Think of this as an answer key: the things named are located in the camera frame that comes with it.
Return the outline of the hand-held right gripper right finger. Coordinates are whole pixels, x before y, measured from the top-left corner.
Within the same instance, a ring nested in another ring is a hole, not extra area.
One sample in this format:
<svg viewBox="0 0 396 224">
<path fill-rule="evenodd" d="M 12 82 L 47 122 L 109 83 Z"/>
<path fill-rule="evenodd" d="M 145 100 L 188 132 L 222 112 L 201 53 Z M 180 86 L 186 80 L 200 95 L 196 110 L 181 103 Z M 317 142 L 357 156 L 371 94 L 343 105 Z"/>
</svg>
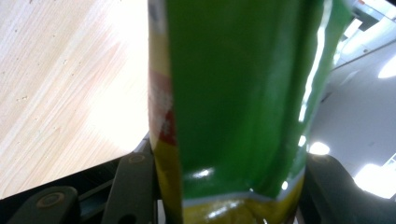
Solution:
<svg viewBox="0 0 396 224">
<path fill-rule="evenodd" d="M 359 188 L 330 155 L 307 155 L 299 208 L 304 224 L 396 224 L 396 202 Z"/>
</svg>

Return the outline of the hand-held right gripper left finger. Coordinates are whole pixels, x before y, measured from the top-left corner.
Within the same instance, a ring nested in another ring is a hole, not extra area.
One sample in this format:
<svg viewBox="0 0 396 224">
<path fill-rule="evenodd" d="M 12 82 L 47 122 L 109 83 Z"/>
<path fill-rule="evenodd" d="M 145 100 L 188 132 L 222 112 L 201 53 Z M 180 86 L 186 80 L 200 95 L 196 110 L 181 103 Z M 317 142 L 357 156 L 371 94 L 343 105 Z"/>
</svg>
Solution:
<svg viewBox="0 0 396 224">
<path fill-rule="evenodd" d="M 102 224 L 156 224 L 155 176 L 152 155 L 123 157 L 112 183 Z"/>
</svg>

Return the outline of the yellow and green spout pouch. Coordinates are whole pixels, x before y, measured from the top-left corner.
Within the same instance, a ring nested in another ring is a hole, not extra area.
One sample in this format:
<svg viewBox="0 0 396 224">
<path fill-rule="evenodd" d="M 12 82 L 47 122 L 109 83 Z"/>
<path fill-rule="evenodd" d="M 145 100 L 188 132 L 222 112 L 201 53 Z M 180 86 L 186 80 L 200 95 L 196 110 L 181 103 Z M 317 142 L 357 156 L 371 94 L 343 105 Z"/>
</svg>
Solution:
<svg viewBox="0 0 396 224">
<path fill-rule="evenodd" d="M 147 0 L 167 224 L 288 224 L 351 0 Z"/>
</svg>

